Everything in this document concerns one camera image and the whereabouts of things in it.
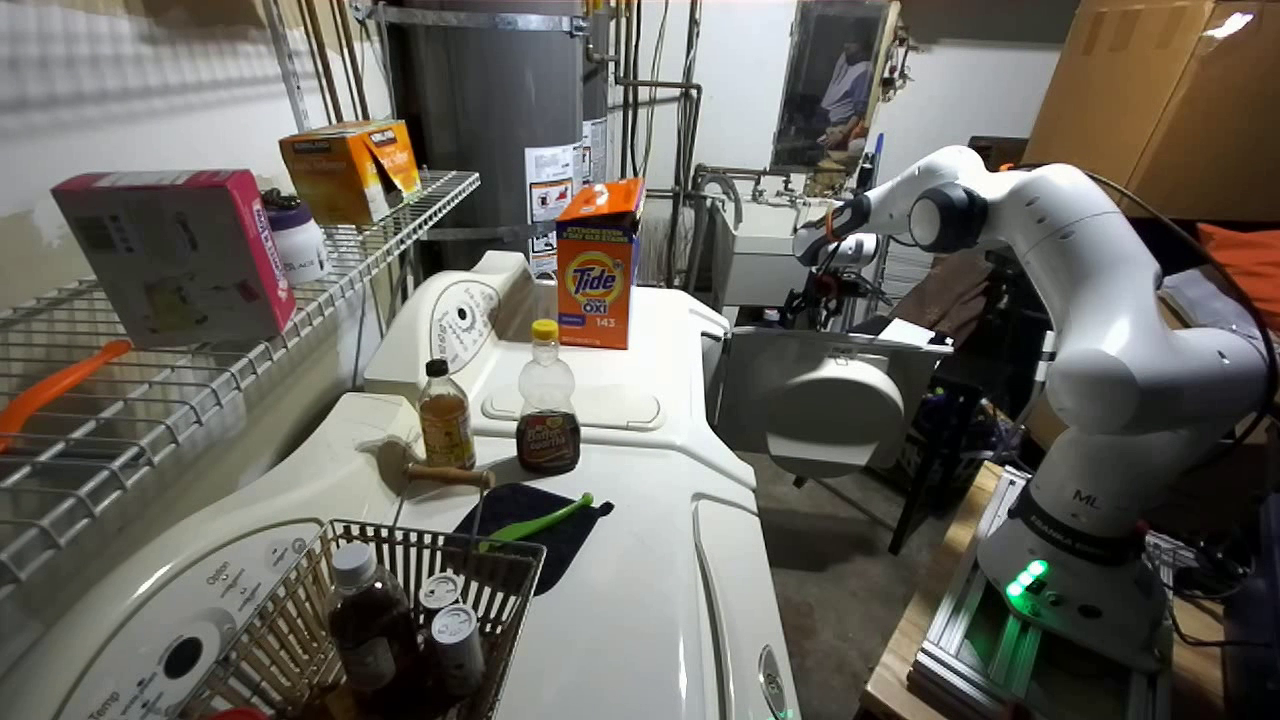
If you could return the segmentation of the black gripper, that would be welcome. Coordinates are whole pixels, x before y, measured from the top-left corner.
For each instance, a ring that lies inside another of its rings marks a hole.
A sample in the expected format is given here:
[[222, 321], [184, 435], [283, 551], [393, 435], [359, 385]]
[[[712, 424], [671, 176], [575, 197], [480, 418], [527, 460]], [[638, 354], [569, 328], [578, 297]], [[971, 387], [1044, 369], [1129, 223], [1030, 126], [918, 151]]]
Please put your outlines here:
[[865, 267], [880, 258], [880, 236], [868, 234], [870, 206], [852, 197], [818, 220], [794, 229], [794, 261], [811, 297], [865, 297]]

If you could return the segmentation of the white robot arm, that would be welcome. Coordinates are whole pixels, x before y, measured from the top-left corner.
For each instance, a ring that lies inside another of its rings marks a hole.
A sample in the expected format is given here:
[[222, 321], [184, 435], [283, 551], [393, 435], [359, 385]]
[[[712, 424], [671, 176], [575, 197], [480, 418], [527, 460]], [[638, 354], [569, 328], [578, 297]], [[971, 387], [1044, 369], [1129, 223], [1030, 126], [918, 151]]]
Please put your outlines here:
[[1156, 258], [1074, 163], [993, 171], [949, 146], [804, 220], [793, 250], [811, 258], [852, 234], [929, 253], [1010, 253], [1057, 336], [1044, 402], [1063, 424], [1030, 475], [1023, 527], [1081, 558], [1130, 558], [1140, 519], [1170, 483], [1271, 402], [1266, 345], [1170, 328]]

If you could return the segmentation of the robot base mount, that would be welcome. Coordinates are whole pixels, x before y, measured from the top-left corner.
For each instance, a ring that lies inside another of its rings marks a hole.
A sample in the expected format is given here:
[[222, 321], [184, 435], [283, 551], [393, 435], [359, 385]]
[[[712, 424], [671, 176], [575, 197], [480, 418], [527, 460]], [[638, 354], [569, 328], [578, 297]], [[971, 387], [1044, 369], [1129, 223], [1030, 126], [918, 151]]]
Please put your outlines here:
[[1166, 720], [1166, 594], [1148, 560], [1101, 569], [981, 527], [906, 685], [959, 720]]

